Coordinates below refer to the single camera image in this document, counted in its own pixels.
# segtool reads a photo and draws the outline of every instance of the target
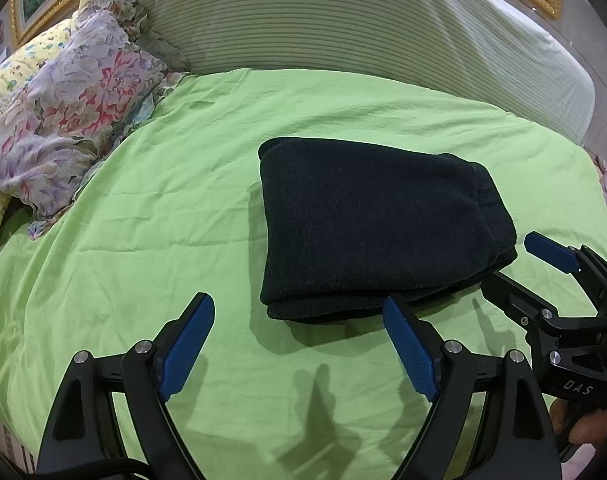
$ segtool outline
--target folded black towel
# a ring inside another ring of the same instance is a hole
[[[268,232],[261,301],[302,322],[371,316],[510,264],[517,234],[490,174],[450,154],[279,137],[259,148]]]

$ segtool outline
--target metal screw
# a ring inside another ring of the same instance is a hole
[[[461,350],[463,350],[463,346],[458,341],[454,339],[450,339],[450,341],[445,342],[445,349],[451,354],[458,354]]]
[[[512,361],[514,361],[515,363],[523,362],[523,360],[525,359],[525,357],[519,350],[510,350],[510,353],[508,355],[510,356],[510,359],[512,359]]]
[[[85,350],[82,350],[81,352],[75,353],[73,359],[76,364],[80,365],[81,363],[86,362],[88,357],[90,357],[90,354]]]
[[[138,354],[147,354],[150,349],[152,349],[152,341],[148,341],[147,339],[144,339],[143,341],[139,341],[135,346],[134,346],[134,351],[137,352]]]
[[[559,352],[557,351],[553,351],[550,352],[550,362],[554,365],[558,365],[561,362],[561,355],[559,355]]]

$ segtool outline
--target black cable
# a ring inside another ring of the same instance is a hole
[[[148,480],[156,479],[154,471],[145,462],[133,458],[108,458],[107,460],[78,465],[56,473],[28,475],[26,480],[100,480],[118,474],[135,474]]]

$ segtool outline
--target floral blanket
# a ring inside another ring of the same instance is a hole
[[[59,55],[0,100],[0,190],[34,209],[31,238],[63,215],[185,75],[134,43],[146,26],[136,0],[93,0]],[[176,65],[180,56],[168,52]]]

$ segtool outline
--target human hand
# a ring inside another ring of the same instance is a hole
[[[550,408],[552,427],[555,433],[563,430],[568,401],[557,399]],[[607,410],[594,410],[584,415],[575,424],[568,440],[571,444],[592,444],[599,448],[607,437]]]

